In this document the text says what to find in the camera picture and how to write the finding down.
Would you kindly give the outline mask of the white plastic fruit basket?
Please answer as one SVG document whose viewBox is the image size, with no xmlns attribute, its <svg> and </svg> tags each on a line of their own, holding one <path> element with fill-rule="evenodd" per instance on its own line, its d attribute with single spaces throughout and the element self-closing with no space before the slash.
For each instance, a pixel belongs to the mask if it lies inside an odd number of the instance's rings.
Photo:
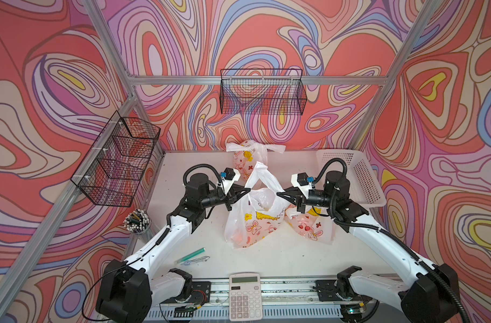
<svg viewBox="0 0 491 323">
<path fill-rule="evenodd" d="M 366 209 L 383 207 L 387 200 L 371 164 L 363 152 L 351 149 L 322 149 L 317 151 L 318 168 L 338 157 L 348 168 L 346 178 L 350 181 L 350 197 Z"/>
</svg>

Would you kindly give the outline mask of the clear plastic bag bottom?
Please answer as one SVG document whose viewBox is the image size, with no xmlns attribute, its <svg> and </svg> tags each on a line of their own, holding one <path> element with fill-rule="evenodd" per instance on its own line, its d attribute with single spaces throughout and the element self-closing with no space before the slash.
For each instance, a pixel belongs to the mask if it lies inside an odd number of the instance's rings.
<svg viewBox="0 0 491 323">
<path fill-rule="evenodd" d="M 225 241 L 234 249 L 248 248 L 275 232 L 290 203 L 278 194 L 283 192 L 268 166 L 257 162 L 245 184 L 250 189 L 232 206 L 224 231 Z"/>
</svg>

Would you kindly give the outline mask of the printed white plastic bag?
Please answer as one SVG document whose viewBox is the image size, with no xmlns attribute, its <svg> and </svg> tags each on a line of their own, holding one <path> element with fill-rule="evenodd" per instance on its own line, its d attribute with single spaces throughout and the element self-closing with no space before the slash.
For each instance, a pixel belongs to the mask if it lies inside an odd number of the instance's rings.
<svg viewBox="0 0 491 323">
<path fill-rule="evenodd" d="M 291 206 L 285 211 L 285 221 L 305 239 L 327 245 L 334 241 L 335 224 L 321 207 L 307 206 L 306 212 L 300 213 Z"/>
</svg>

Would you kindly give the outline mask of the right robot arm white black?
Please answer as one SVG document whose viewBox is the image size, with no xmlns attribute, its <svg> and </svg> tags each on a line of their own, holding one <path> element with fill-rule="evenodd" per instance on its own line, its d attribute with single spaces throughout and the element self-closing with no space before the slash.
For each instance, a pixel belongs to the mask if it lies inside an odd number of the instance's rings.
<svg viewBox="0 0 491 323">
<path fill-rule="evenodd" d="M 350 266 L 337 274 L 334 293 L 344 300 L 367 296 L 381 301 L 400 310 L 411 322 L 447 322 L 455 315 L 469 322 L 455 270 L 421 256 L 384 229 L 350 198 L 349 189 L 345 172 L 330 171 L 317 178 L 295 174 L 292 187 L 278 193 L 300 213 L 308 207 L 324 208 L 338 227 L 366 244 L 400 277 L 395 281 Z"/>
</svg>

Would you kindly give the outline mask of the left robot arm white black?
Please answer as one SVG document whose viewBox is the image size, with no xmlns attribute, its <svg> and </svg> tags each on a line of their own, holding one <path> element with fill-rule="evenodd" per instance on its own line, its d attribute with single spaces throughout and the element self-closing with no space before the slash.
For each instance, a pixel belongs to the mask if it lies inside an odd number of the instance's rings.
<svg viewBox="0 0 491 323">
<path fill-rule="evenodd" d="M 192 276 L 173 268 L 156 277 L 175 247 L 188 238 L 208 218 L 213 207 L 228 210 L 250 189 L 238 185 L 240 173 L 226 168 L 211 185 L 204 173 L 186 172 L 185 194 L 178 206 L 166 216 L 166 225 L 141 249 L 124 261 L 111 261 L 100 279 L 96 312 L 114 322 L 143 322 L 150 309 L 166 300 L 189 300 Z"/>
</svg>

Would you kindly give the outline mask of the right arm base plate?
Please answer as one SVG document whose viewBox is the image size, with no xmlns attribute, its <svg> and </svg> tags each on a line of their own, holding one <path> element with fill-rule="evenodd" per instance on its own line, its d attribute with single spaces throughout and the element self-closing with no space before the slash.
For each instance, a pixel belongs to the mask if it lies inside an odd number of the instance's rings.
<svg viewBox="0 0 491 323">
<path fill-rule="evenodd" d="M 359 295 L 356 293 L 342 292 L 337 280 L 316 280 L 311 287 L 317 294 L 319 301 L 363 301 L 370 302 L 372 297 Z"/>
</svg>

